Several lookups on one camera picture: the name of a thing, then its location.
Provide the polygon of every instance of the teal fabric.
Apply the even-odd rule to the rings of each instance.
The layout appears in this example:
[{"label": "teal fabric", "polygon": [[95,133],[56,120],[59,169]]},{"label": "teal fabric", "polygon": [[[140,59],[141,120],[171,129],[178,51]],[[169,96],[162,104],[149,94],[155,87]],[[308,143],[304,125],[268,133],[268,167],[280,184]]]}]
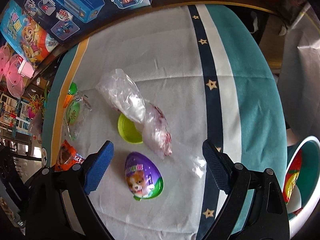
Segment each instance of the teal fabric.
[{"label": "teal fabric", "polygon": [[[248,168],[272,168],[281,188],[287,164],[286,131],[279,93],[263,54],[240,19],[227,7],[207,5],[228,55],[241,123],[241,162]],[[234,232],[242,229],[250,208],[249,192]]]},{"label": "teal fabric", "polygon": [[73,58],[76,54],[78,45],[74,46],[68,53],[64,56],[57,74],[54,78],[51,90],[50,90],[50,100],[47,102],[47,108],[45,111],[45,119],[43,122],[42,128],[42,147],[47,151],[47,167],[50,167],[51,163],[51,141],[53,133],[54,119],[56,115],[56,108],[58,103],[58,97],[60,95],[60,90],[63,85],[63,82],[67,76]]}]

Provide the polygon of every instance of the clear plastic wrap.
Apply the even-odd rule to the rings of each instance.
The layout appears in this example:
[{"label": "clear plastic wrap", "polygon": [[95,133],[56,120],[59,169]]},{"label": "clear plastic wrap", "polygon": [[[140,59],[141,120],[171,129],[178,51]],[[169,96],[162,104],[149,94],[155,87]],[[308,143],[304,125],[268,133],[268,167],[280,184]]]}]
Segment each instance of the clear plastic wrap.
[{"label": "clear plastic wrap", "polygon": [[122,69],[104,75],[96,89],[107,103],[133,122],[143,123],[146,107],[136,84]]},{"label": "clear plastic wrap", "polygon": [[75,93],[64,114],[64,126],[71,140],[77,138],[90,111],[91,106],[87,97],[79,91]]},{"label": "clear plastic wrap", "polygon": [[146,102],[142,140],[160,158],[172,153],[171,134],[167,131],[167,125],[163,112],[153,104]]},{"label": "clear plastic wrap", "polygon": [[30,122],[28,132],[32,133],[33,136],[36,136],[38,138],[39,134],[42,134],[42,126],[42,112],[41,109],[38,109],[38,112],[36,113],[35,117]]},{"label": "clear plastic wrap", "polygon": [[171,134],[163,112],[145,102],[136,84],[122,69],[105,74],[96,89],[108,104],[135,123],[143,142],[160,158],[171,155]]}]

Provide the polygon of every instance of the toy packaging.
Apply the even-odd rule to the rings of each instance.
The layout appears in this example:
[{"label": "toy packaging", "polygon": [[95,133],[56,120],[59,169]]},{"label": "toy packaging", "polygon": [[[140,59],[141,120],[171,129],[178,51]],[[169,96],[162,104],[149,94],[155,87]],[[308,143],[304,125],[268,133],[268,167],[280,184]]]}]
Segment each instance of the toy packaging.
[{"label": "toy packaging", "polygon": [[60,44],[86,30],[94,30],[100,20],[150,5],[151,0],[15,0]]},{"label": "toy packaging", "polygon": [[74,149],[66,140],[64,140],[60,147],[54,170],[67,171],[76,163],[82,164],[84,160],[85,158],[77,153],[76,149]]},{"label": "toy packaging", "polygon": [[58,45],[57,41],[13,0],[4,14],[0,31],[10,46],[29,61],[34,69]]}]

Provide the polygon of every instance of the paw patrol box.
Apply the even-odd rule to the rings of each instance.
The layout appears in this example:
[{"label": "paw patrol box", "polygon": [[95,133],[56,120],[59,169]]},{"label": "paw patrol box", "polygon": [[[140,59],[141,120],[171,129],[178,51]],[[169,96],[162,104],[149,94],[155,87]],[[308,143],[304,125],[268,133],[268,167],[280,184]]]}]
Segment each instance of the paw patrol box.
[{"label": "paw patrol box", "polygon": [[150,5],[151,0],[15,0],[60,44],[123,10]]}]

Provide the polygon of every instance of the puppy picture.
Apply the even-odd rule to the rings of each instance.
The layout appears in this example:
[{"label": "puppy picture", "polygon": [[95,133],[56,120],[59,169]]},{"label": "puppy picture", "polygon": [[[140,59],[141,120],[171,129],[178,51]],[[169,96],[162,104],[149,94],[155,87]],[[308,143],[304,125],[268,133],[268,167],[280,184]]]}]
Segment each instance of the puppy picture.
[{"label": "puppy picture", "polygon": [[27,46],[23,42],[20,42],[20,46],[25,54],[25,56],[30,60],[31,63],[36,62],[36,56],[39,56],[41,54],[42,49],[36,47],[36,46]]},{"label": "puppy picture", "polygon": [[147,188],[143,171],[135,171],[134,174],[126,177],[126,179],[130,190],[135,196],[142,198],[149,195],[150,190]]},{"label": "puppy picture", "polygon": [[35,21],[31,21],[27,26],[24,26],[21,32],[22,38],[28,44],[37,45],[38,43],[38,35],[37,32],[40,30],[38,24]]}]

